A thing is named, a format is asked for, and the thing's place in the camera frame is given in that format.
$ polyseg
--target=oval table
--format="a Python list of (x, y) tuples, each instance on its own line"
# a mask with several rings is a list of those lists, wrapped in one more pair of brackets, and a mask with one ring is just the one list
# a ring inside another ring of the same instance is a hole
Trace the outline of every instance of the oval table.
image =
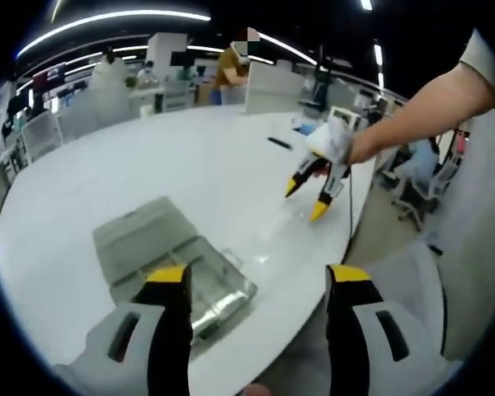
[[(323, 181), (285, 200), (305, 154), (293, 113), (218, 106), (100, 130), (49, 153), (16, 178), (0, 217), (0, 282), (48, 365), (68, 364), (114, 308), (92, 231), (158, 198), (173, 203), (258, 286), (251, 313), (189, 366), (191, 394), (231, 396), (259, 376), (323, 297), (324, 267), (343, 259), (375, 160), (352, 167), (327, 214), (309, 222)], [(292, 150), (268, 141), (285, 141)]]

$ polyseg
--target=brown shirt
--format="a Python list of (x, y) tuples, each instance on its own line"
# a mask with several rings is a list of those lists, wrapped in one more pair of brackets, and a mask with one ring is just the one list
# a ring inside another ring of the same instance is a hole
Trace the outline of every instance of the brown shirt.
[(218, 58), (218, 72), (216, 74), (216, 79), (214, 80), (213, 88), (220, 89), (223, 85), (231, 87), (224, 70), (227, 68), (237, 69), (237, 75), (239, 77), (244, 77), (248, 75), (248, 65), (240, 64), (238, 56), (235, 54), (232, 48), (227, 48)]

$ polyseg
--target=sleeve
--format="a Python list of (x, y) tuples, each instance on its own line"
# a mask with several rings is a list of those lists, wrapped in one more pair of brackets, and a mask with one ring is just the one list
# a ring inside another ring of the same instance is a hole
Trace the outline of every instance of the sleeve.
[(227, 68), (235, 68), (233, 57), (231, 55), (232, 54), (230, 51), (225, 50), (218, 59), (218, 67), (222, 70)]
[(478, 31), (475, 30), (471, 35), (460, 62), (480, 74), (495, 91), (495, 54)]

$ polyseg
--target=led strip light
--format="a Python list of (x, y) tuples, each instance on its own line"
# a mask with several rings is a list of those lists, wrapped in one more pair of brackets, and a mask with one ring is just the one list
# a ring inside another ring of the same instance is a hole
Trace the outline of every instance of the led strip light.
[(38, 37), (37, 39), (34, 39), (31, 43), (23, 47), (16, 55), (16, 58), (17, 59), (20, 58), (25, 52), (29, 51), (30, 49), (40, 44), (41, 42), (46, 41), (49, 38), (59, 33), (62, 33), (63, 31), (73, 29), (74, 27), (86, 25), (87, 23), (102, 21), (110, 18), (135, 17), (135, 16), (180, 17), (180, 18), (194, 19), (197, 21), (210, 21), (211, 19), (209, 16), (205, 16), (205, 15), (193, 14), (189, 12), (164, 11), (164, 10), (135, 10), (135, 11), (108, 12), (107, 14), (90, 16), (89, 18), (80, 19), (78, 21), (71, 22), (68, 23), (67, 25), (58, 27), (57, 29), (53, 29), (52, 31), (43, 34), (42, 36)]

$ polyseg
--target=ceiling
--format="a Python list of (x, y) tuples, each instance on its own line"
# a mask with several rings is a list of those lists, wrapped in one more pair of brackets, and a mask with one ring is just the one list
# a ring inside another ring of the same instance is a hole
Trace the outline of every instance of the ceiling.
[[(163, 9), (194, 12), (211, 17), (209, 22), (157, 16), (134, 16), (97, 21), (79, 26), (37, 45), (22, 55), (17, 75), (43, 60), (93, 41), (134, 36), (111, 42), (114, 47), (145, 45), (157, 31), (186, 32), (193, 45), (224, 48), (238, 31), (250, 26), (315, 58), (310, 51), (325, 46), (325, 55), (345, 59), (352, 69), (335, 69), (378, 82), (374, 44), (382, 48), (384, 85), (405, 97), (425, 82), (453, 67), (469, 39), (472, 25), (458, 7), (461, 0), (370, 0), (373, 10), (365, 11), (361, 0), (250, 0), (239, 6), (223, 0), (52, 0), (39, 17), (39, 28), (26, 36), (25, 43), (85, 17), (104, 12)], [(54, 16), (54, 6), (59, 3)], [(97, 52), (104, 44), (89, 45), (69, 52), (59, 61)], [(266, 59), (304, 61), (267, 41), (261, 56)]]

